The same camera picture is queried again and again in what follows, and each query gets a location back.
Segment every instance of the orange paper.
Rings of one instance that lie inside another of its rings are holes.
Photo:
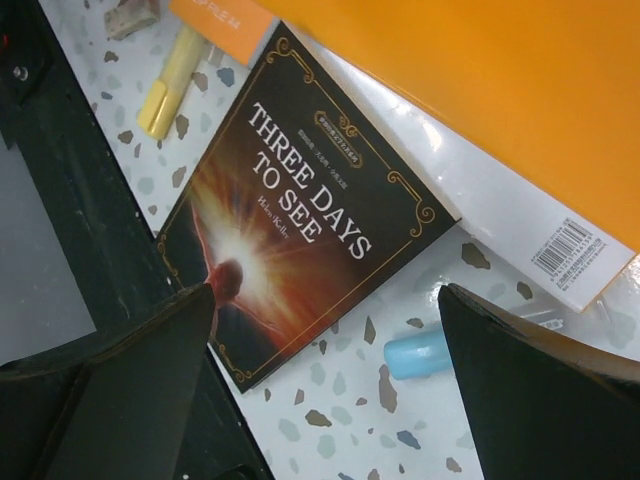
[[[171,0],[173,13],[243,65],[274,16],[251,0]]]
[[[637,0],[259,1],[640,252]]]

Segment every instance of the three days to see book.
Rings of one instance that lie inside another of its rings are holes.
[[[284,25],[158,236],[216,297],[211,344],[256,385],[456,219]]]

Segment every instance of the speckled floor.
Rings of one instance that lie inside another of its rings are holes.
[[[145,219],[159,230],[247,69],[226,56],[219,68],[201,63],[169,136],[156,142],[135,118],[179,26],[167,2],[161,2],[159,24],[122,42],[108,41],[102,25],[115,2],[41,3]],[[482,478],[453,373],[398,382],[382,355],[388,340],[438,321],[437,289],[451,281],[507,309],[556,305],[454,228],[274,375],[245,395],[236,393],[276,478]],[[640,262],[603,298],[610,321],[573,318],[572,336],[640,359]]]

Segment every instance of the orange label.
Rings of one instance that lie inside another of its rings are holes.
[[[244,65],[274,19],[252,0],[171,0],[169,8]]]

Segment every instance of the light blue cap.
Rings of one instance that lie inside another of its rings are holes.
[[[387,342],[384,359],[396,380],[426,377],[452,366],[441,325],[428,332]]]

